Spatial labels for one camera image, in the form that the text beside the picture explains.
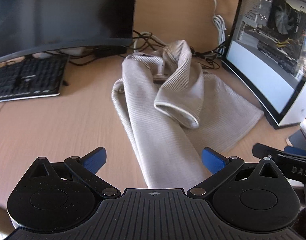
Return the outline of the beige striped knit garment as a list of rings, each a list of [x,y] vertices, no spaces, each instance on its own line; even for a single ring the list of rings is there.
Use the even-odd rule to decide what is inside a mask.
[[[245,137],[263,112],[193,62],[184,40],[122,62],[112,89],[120,117],[149,188],[188,190],[209,175],[205,147],[223,153]]]

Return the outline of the smartphone on table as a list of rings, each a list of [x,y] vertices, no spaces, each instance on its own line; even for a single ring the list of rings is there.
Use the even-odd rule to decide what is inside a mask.
[[[286,142],[288,146],[306,150],[306,132],[303,129],[299,129],[295,133],[290,135],[286,139]]]

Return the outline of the black keyboard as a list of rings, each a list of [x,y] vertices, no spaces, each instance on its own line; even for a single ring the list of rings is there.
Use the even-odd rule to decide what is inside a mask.
[[[68,57],[28,57],[0,67],[0,102],[58,96]]]

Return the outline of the glass-panel computer case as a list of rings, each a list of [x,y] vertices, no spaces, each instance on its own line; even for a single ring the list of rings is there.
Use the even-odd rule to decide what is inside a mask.
[[[239,0],[223,65],[260,102],[271,126],[306,117],[306,0]]]

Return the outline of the black curved monitor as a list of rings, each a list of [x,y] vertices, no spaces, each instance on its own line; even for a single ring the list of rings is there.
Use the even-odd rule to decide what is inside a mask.
[[[131,43],[135,0],[0,0],[0,62]]]

